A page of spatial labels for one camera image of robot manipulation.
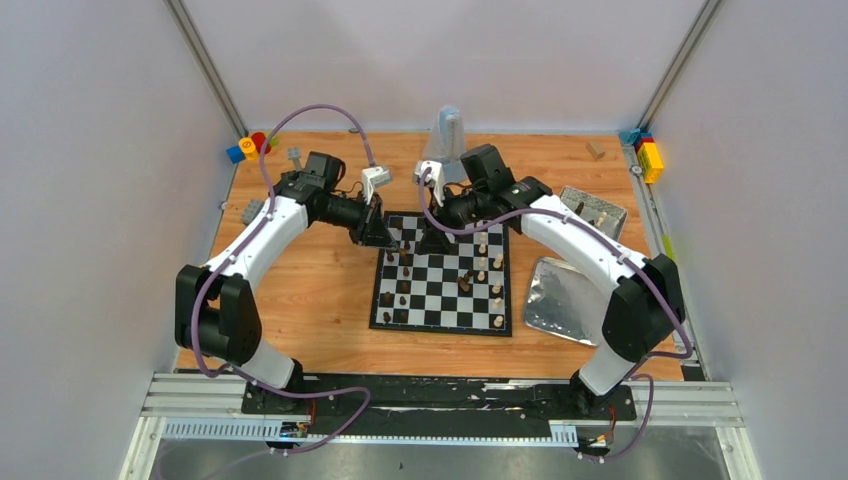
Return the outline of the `black white chessboard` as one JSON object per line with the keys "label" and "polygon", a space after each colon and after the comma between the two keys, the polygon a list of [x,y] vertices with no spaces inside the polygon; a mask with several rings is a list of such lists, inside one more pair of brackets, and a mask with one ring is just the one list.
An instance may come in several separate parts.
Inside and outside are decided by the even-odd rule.
{"label": "black white chessboard", "polygon": [[[416,243],[429,223],[419,212],[385,214],[389,230],[406,253],[378,255],[371,303],[371,329],[510,337],[509,229],[501,224],[456,239],[455,255],[417,255]],[[471,291],[460,294],[457,278],[469,275]],[[383,322],[389,312],[392,322]],[[493,326],[496,316],[504,325]]]}

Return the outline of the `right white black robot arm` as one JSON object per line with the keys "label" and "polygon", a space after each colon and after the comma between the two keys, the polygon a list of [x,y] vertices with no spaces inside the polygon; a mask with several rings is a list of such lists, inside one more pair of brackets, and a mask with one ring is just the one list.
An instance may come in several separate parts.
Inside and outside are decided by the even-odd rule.
{"label": "right white black robot arm", "polygon": [[492,144],[460,157],[470,187],[447,192],[437,161],[417,163],[414,178],[428,223],[454,236],[507,225],[547,247],[588,278],[607,298],[602,339],[574,374],[571,403],[584,417],[596,417],[611,403],[611,391],[635,373],[672,333],[692,352],[683,328],[685,305],[678,267],[665,254],[649,258],[613,241],[570,209],[533,176],[517,179]]}

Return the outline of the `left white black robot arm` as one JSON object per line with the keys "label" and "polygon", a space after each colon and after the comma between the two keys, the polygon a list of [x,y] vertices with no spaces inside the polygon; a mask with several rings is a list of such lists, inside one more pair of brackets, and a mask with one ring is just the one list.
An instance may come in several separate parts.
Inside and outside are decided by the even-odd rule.
{"label": "left white black robot arm", "polygon": [[300,170],[284,172],[246,229],[202,266],[186,265],[176,277],[175,342],[224,363],[249,381],[267,386],[268,400],[283,413],[306,400],[301,364],[263,337],[254,290],[284,249],[314,222],[348,231],[358,246],[395,250],[376,189],[389,183],[383,166],[363,169],[362,190],[338,191],[343,160],[319,152]]}

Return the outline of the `dark fallen chess piece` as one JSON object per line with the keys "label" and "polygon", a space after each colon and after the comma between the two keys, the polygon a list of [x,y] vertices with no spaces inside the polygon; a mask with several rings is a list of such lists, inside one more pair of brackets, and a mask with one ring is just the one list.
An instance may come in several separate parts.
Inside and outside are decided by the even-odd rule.
{"label": "dark fallen chess piece", "polygon": [[457,278],[457,287],[460,294],[468,294],[471,291],[471,277],[469,275],[461,275]]}

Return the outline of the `grey lego tower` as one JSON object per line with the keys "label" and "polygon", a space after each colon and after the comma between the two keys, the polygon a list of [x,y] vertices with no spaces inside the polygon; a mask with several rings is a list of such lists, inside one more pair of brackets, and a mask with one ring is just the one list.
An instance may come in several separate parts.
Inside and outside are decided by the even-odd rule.
{"label": "grey lego tower", "polygon": [[287,149],[287,158],[292,162],[296,171],[301,171],[303,169],[301,163],[302,154],[299,147],[289,147]]}

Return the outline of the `blue grey lego brick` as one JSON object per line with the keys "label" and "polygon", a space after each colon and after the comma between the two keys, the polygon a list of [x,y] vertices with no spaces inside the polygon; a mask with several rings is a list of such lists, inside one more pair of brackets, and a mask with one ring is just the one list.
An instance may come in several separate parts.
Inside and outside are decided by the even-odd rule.
{"label": "blue grey lego brick", "polygon": [[254,221],[254,219],[260,214],[263,206],[263,201],[260,201],[258,199],[249,200],[240,215],[241,223],[244,226],[249,226]]}

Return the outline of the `silver metal tray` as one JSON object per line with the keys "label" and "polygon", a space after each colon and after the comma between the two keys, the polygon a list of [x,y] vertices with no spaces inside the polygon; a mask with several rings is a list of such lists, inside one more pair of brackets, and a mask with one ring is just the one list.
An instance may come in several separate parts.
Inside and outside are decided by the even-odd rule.
{"label": "silver metal tray", "polygon": [[583,273],[545,256],[534,264],[522,321],[535,330],[596,347],[607,305],[608,298]]}

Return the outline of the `colourful toy blocks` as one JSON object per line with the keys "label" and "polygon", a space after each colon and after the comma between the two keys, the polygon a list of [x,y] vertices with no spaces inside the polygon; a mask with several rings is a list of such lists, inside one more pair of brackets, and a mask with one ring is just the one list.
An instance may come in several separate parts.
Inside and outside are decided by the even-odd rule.
{"label": "colourful toy blocks", "polygon": [[268,132],[255,131],[241,138],[236,145],[227,148],[225,152],[233,164],[238,164],[245,160],[258,160],[262,147],[264,147],[264,154],[268,155],[278,144],[277,135],[268,137]]}

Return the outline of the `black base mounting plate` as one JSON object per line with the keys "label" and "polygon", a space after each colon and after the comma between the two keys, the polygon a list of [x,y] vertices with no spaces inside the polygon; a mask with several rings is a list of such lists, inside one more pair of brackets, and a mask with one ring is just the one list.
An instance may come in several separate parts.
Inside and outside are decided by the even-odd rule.
{"label": "black base mounting plate", "polygon": [[303,400],[248,385],[241,411],[253,415],[304,415],[312,432],[329,434],[347,419],[349,435],[542,438],[550,421],[633,421],[631,390],[619,386],[594,405],[568,383],[512,384],[506,378],[423,377],[311,373],[298,394],[326,392]]}

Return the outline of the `clear plastic container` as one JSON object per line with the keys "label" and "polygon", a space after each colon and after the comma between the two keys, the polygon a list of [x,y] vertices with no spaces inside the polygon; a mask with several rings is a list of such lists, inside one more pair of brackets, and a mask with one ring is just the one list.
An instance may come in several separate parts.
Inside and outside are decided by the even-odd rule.
{"label": "clear plastic container", "polygon": [[560,193],[561,201],[581,219],[618,241],[628,217],[628,211],[617,204],[572,186]]}

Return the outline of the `small wooden block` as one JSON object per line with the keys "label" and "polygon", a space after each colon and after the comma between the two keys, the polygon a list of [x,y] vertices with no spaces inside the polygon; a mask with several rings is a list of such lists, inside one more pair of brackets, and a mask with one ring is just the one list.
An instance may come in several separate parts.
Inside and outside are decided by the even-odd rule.
{"label": "small wooden block", "polygon": [[587,142],[586,149],[594,160],[600,160],[606,154],[605,148],[598,142]]}

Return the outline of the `stacked lego bricks right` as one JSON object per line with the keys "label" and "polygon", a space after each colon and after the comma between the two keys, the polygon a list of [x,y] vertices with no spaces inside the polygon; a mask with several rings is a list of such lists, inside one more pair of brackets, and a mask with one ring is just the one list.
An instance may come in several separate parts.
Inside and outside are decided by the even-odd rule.
{"label": "stacked lego bricks right", "polygon": [[655,184],[664,171],[664,163],[653,135],[641,129],[630,129],[620,131],[618,137],[623,145],[634,149],[644,182]]}

